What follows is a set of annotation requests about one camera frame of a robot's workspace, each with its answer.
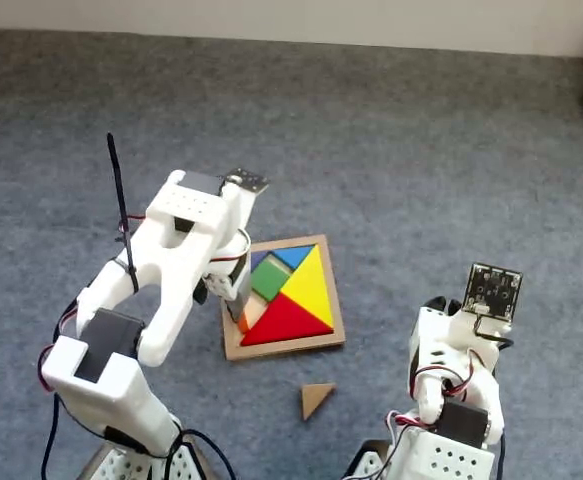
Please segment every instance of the white plastic part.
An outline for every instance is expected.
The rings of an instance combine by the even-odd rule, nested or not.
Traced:
[[[463,379],[469,376],[469,362],[473,364],[473,377],[466,390],[466,401],[489,413],[490,427],[485,438],[487,445],[496,444],[504,429],[500,404],[499,386],[491,373],[498,361],[496,342],[485,340],[473,333],[477,317],[473,313],[458,311],[449,317],[444,312],[422,307],[409,343],[413,361],[418,352],[417,369],[431,365],[447,367]],[[480,331],[491,335],[508,332],[508,323],[484,319]],[[484,361],[484,366],[469,349]],[[418,402],[418,414],[423,422],[434,423],[442,411],[444,379],[458,384],[459,379],[445,370],[429,370],[416,378],[414,397]]]
[[[166,455],[178,430],[167,408],[151,393],[138,362],[113,353],[93,383],[74,376],[87,348],[80,340],[60,336],[42,367],[69,413],[94,432],[103,434],[107,426],[113,427],[152,455]]]
[[[148,366],[164,362],[192,307],[193,291],[218,251],[234,241],[245,215],[253,206],[254,194],[226,183],[221,196],[209,195],[177,184],[186,175],[169,175],[146,211],[146,219],[131,238],[139,287],[159,284],[160,307],[143,331],[138,360]],[[174,217],[195,222],[191,231],[175,230]],[[127,253],[122,250],[108,262],[91,285],[78,296],[77,329],[81,332],[99,308],[113,309],[133,294],[126,270]],[[224,274],[232,265],[225,264]]]
[[[494,455],[419,428],[409,428],[385,480],[488,480]]]
[[[378,472],[382,468],[382,459],[376,452],[366,452],[360,458],[360,463],[350,475],[351,477],[368,477]],[[386,478],[387,473],[383,472],[380,478]]]
[[[114,448],[102,460],[90,480],[146,480],[151,470],[152,480],[164,480],[165,460]],[[191,452],[186,446],[173,456],[170,480],[202,480]]]

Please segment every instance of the wooden triangle piece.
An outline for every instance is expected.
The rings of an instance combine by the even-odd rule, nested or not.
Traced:
[[[302,418],[307,420],[334,390],[335,383],[302,385]]]

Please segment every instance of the wooden frame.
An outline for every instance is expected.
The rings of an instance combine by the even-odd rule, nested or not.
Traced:
[[[254,243],[251,246],[252,252],[264,250],[275,250],[278,248],[301,247],[304,245],[318,245],[320,247],[322,269],[324,271],[327,284],[327,293],[331,305],[331,316],[333,317],[333,333],[327,335],[317,335],[314,337],[297,338],[284,340],[282,342],[264,343],[261,345],[240,346],[242,334],[238,330],[235,322],[231,319],[229,311],[224,302],[221,302],[222,327],[224,330],[224,351],[227,360],[242,360],[246,358],[260,357],[264,355],[274,355],[288,353],[311,348],[331,347],[342,345],[345,341],[344,325],[342,314],[340,313],[340,302],[338,292],[335,287],[331,258],[329,256],[329,246],[325,235],[313,235],[309,237],[291,238],[288,240],[276,240],[272,242]]]

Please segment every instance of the tangram piece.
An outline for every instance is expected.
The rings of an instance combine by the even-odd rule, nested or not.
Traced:
[[[244,306],[244,312],[242,312],[240,321],[238,322],[240,332],[244,334],[251,330],[251,327],[260,320],[260,317],[266,309],[266,300],[260,295],[252,293],[247,300],[247,304]]]
[[[341,345],[345,335],[324,235],[256,243],[239,322],[222,303],[227,359]]]
[[[279,294],[269,304],[260,320],[247,332],[240,345],[258,345],[315,335],[332,333],[333,329],[321,322],[297,303]]]
[[[289,268],[295,270],[306,258],[312,248],[313,245],[306,247],[278,248],[271,253],[278,257]]]
[[[280,291],[309,313],[333,327],[319,246],[311,250]]]
[[[289,274],[279,268],[268,257],[251,274],[251,288],[262,298],[270,302],[285,284]]]
[[[262,251],[262,252],[251,252],[251,271],[253,272],[260,262],[264,260],[264,257],[267,256],[269,252]]]
[[[302,385],[302,419],[307,420],[335,387],[335,383]]]

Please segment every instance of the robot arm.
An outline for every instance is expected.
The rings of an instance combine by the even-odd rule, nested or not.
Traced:
[[[241,169],[227,177],[169,175],[128,243],[138,288],[161,287],[150,323],[112,311],[135,293],[124,249],[78,295],[78,338],[61,335],[42,367],[83,426],[135,452],[169,452],[178,421],[151,392],[140,364],[162,364],[193,299],[204,301],[207,288],[238,320],[250,290],[251,240],[244,227],[266,187],[264,178]]]
[[[200,279],[229,302],[237,300],[244,283],[248,286],[248,266],[240,262],[247,259],[250,247],[244,226],[264,188],[261,177],[241,169],[227,181],[181,170],[169,175],[129,246],[139,287],[161,287],[160,307],[140,338],[141,363],[162,364],[191,310]],[[212,262],[217,257],[228,260]],[[126,261],[123,250],[78,296],[79,334],[98,309],[113,309],[134,293]]]
[[[499,343],[508,341],[521,279],[517,272],[475,264],[462,305],[453,301],[445,313],[446,301],[438,297],[420,309],[410,341],[409,393],[424,423],[435,424],[445,397],[456,397],[487,413],[487,445],[500,440],[504,418],[493,372]]]
[[[453,300],[445,311],[446,300],[436,297],[420,309],[409,342],[417,408],[390,412],[392,442],[366,442],[344,480],[490,477],[488,447],[504,430],[494,372],[500,350],[512,344],[505,335],[521,281],[520,273],[474,264],[462,304]]]

